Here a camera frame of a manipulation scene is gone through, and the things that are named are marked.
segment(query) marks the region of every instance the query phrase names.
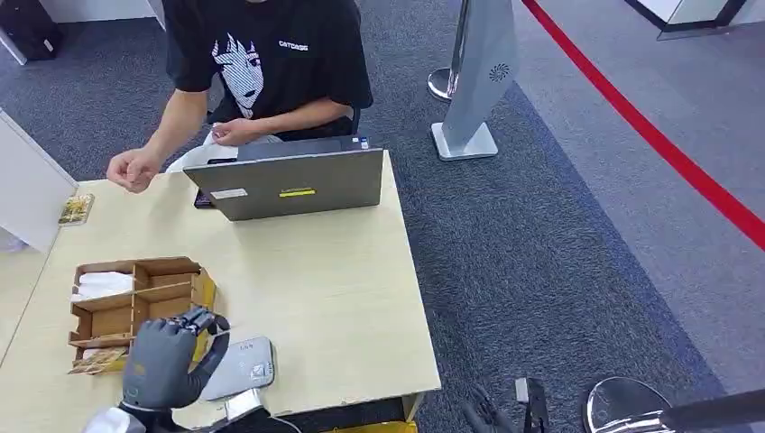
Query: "red tape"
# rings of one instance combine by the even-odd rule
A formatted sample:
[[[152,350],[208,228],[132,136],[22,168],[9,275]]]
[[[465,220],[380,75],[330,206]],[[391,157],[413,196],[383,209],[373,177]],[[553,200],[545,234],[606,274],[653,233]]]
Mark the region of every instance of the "red tape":
[[[673,142],[662,134],[621,92],[601,73],[565,33],[542,9],[536,0],[522,0],[539,24],[549,33],[561,50],[574,62],[585,77],[605,97],[613,108],[650,144],[664,161],[704,196],[728,220],[765,250],[765,223],[723,188],[711,176],[687,157]]]

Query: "cardboard organizer box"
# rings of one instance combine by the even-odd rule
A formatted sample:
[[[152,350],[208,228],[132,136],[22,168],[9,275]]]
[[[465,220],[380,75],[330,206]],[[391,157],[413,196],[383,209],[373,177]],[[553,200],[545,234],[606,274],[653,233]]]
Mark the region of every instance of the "cardboard organizer box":
[[[69,344],[77,348],[70,373],[111,373],[124,368],[130,346],[141,324],[154,318],[171,318],[199,305],[213,309],[216,284],[198,263],[188,257],[83,264],[74,275],[72,293],[78,293],[80,275],[91,272],[120,272],[133,276],[133,289],[104,298],[71,303],[78,318],[77,330],[69,333]],[[207,331],[199,335],[194,352],[198,362],[207,349]],[[107,364],[80,368],[86,349],[111,353]]]

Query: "black chair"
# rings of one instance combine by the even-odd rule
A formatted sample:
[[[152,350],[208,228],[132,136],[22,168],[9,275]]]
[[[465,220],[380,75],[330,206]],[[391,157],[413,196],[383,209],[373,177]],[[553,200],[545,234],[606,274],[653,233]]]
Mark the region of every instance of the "black chair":
[[[353,122],[351,125],[351,135],[358,134],[359,120],[361,120],[361,110],[354,107],[354,118],[351,119],[351,121]]]

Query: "silver stanchion base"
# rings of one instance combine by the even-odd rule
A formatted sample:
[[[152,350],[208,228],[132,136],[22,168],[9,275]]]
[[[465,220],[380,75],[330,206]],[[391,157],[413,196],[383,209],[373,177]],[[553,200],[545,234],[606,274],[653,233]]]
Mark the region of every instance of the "silver stanchion base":
[[[449,74],[450,68],[436,69],[428,77],[428,90],[430,94],[439,101],[451,102],[452,96],[449,95]]]
[[[587,396],[585,429],[587,433],[603,432],[614,421],[667,408],[669,402],[649,385],[626,377],[611,377],[599,382]]]
[[[467,142],[467,145],[461,149],[452,149],[444,137],[444,124],[433,124],[430,127],[433,133],[433,140],[438,148],[438,157],[442,161],[469,160],[471,158],[486,158],[497,154],[497,144],[489,131],[486,123],[482,123],[475,132],[473,138]]]

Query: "stanchion post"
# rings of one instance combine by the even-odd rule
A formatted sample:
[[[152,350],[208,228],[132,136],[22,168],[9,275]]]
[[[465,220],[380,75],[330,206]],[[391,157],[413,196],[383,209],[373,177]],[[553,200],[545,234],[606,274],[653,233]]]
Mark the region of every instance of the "stanchion post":
[[[462,0],[459,12],[459,22],[456,26],[455,48],[452,54],[452,64],[449,68],[436,69],[428,77],[428,90],[435,99],[443,102],[451,102],[456,92],[456,83],[459,80],[459,70],[462,67],[463,45],[465,44],[465,25],[471,0]]]
[[[765,390],[671,407],[649,385],[626,377],[600,381],[584,406],[587,433],[688,432],[765,421]]]

